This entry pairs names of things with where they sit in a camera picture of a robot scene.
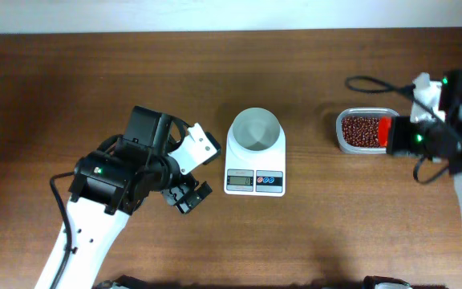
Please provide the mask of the orange measuring scoop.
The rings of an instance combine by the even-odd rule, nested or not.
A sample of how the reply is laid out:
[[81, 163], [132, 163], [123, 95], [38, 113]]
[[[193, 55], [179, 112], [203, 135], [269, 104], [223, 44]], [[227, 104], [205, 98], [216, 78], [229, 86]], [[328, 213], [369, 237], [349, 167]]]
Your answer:
[[387, 147], [389, 132], [391, 130], [391, 122], [392, 118], [389, 116], [384, 116], [379, 119], [378, 142], [380, 147]]

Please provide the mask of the red adzuki beans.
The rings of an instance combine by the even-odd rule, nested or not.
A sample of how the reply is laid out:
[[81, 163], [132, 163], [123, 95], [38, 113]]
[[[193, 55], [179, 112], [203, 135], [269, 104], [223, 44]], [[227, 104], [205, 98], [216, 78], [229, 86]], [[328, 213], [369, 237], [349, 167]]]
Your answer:
[[379, 148], [379, 118], [348, 116], [341, 120], [342, 135], [345, 142], [354, 147]]

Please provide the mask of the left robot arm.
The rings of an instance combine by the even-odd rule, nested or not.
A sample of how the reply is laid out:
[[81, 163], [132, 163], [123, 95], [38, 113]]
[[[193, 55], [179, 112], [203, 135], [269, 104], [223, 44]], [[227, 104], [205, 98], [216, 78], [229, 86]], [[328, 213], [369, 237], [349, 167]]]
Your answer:
[[192, 171], [221, 154], [221, 146], [199, 124], [140, 106], [122, 134], [110, 136], [78, 160], [68, 173], [70, 197], [63, 201], [50, 179], [63, 224], [38, 288], [90, 288], [113, 242], [151, 192], [188, 214], [212, 189]]

